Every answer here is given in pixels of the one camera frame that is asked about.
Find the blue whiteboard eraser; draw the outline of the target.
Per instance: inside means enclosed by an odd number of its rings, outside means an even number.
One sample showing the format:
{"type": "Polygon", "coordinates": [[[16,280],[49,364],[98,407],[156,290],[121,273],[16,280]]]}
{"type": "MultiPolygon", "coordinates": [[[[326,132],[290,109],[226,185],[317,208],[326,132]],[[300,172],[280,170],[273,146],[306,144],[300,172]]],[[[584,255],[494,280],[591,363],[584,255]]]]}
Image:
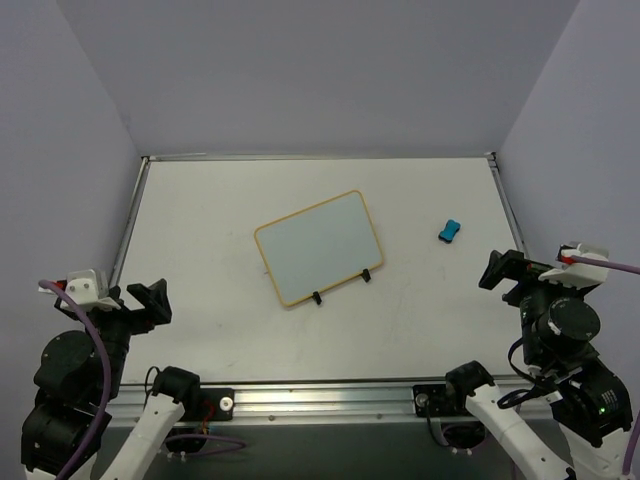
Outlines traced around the blue whiteboard eraser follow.
{"type": "Polygon", "coordinates": [[[461,224],[454,219],[446,221],[443,229],[438,234],[438,239],[446,244],[451,244],[461,229],[461,224]]]}

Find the aluminium front rail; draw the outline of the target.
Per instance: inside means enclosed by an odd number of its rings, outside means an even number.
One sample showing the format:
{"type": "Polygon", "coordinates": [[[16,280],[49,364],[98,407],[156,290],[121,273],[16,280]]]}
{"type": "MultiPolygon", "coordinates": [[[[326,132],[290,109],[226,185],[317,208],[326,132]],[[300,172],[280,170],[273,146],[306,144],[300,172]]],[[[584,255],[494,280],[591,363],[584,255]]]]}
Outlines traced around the aluminium front rail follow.
{"type": "MultiPolygon", "coordinates": [[[[281,426],[330,424],[406,424],[425,419],[416,413],[413,381],[311,384],[235,384],[230,420],[215,417],[209,425],[281,426]]],[[[110,403],[110,426],[133,427],[142,416],[142,385],[125,385],[110,403]]],[[[520,415],[527,421],[551,420],[543,400],[526,402],[520,415]]]]}

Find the yellow framed whiteboard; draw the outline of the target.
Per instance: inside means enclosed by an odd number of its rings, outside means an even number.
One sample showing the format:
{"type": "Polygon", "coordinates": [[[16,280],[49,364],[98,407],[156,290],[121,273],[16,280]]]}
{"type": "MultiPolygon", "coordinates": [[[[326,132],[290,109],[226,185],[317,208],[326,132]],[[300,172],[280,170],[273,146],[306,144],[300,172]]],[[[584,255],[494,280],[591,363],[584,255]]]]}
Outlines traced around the yellow framed whiteboard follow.
{"type": "Polygon", "coordinates": [[[361,191],[351,190],[264,224],[254,240],[279,302],[313,300],[384,264],[385,256],[361,191]]]}

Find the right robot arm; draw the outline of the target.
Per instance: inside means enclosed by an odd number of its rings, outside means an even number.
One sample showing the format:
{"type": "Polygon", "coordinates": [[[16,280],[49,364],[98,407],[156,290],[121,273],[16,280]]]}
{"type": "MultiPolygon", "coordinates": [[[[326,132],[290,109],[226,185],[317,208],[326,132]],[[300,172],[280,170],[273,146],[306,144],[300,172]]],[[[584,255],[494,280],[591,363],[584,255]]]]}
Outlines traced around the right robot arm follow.
{"type": "Polygon", "coordinates": [[[478,285],[492,290],[513,281],[502,299],[519,311],[521,336],[510,349],[522,351],[525,367],[515,373],[529,385],[504,393],[484,366],[471,361],[446,374],[445,403],[473,416],[528,479],[631,479],[639,420],[625,384],[592,345],[601,320],[586,297],[610,271],[639,270],[585,243],[562,245],[557,260],[552,266],[515,250],[491,252],[478,285]],[[537,399],[549,405],[569,461],[517,412],[537,399]]]}

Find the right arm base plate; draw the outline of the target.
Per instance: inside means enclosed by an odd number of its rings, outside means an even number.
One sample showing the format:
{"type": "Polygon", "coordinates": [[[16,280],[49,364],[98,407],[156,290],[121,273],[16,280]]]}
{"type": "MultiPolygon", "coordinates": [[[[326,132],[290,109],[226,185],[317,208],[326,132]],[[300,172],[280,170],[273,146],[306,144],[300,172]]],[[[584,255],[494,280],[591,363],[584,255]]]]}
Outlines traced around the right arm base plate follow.
{"type": "Polygon", "coordinates": [[[447,393],[445,383],[416,384],[412,386],[415,414],[420,418],[463,417],[469,413],[458,407],[447,393]]]}

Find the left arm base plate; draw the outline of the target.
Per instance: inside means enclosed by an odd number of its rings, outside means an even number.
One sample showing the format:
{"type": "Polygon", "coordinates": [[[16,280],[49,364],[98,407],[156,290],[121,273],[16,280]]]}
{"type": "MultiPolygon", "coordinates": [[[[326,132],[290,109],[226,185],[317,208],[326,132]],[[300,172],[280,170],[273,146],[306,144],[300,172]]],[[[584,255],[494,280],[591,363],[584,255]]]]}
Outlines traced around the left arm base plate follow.
{"type": "Polygon", "coordinates": [[[235,390],[228,387],[204,387],[198,394],[192,418],[199,422],[231,421],[235,408],[235,390]]]}

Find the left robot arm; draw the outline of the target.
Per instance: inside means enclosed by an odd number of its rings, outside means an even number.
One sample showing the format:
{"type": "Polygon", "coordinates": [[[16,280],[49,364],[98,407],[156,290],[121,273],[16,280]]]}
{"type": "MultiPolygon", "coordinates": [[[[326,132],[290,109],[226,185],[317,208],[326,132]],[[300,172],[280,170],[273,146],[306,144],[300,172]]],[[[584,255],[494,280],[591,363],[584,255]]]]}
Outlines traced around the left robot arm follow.
{"type": "MultiPolygon", "coordinates": [[[[21,463],[29,479],[87,479],[112,419],[107,406],[119,394],[132,337],[172,319],[167,282],[128,285],[137,309],[128,308],[120,289],[106,286],[93,270],[38,286],[55,295],[57,311],[83,327],[56,335],[42,351],[35,404],[22,425],[21,463]]],[[[200,411],[201,397],[198,375],[177,367],[160,370],[105,478],[143,478],[174,425],[200,411]]]]}

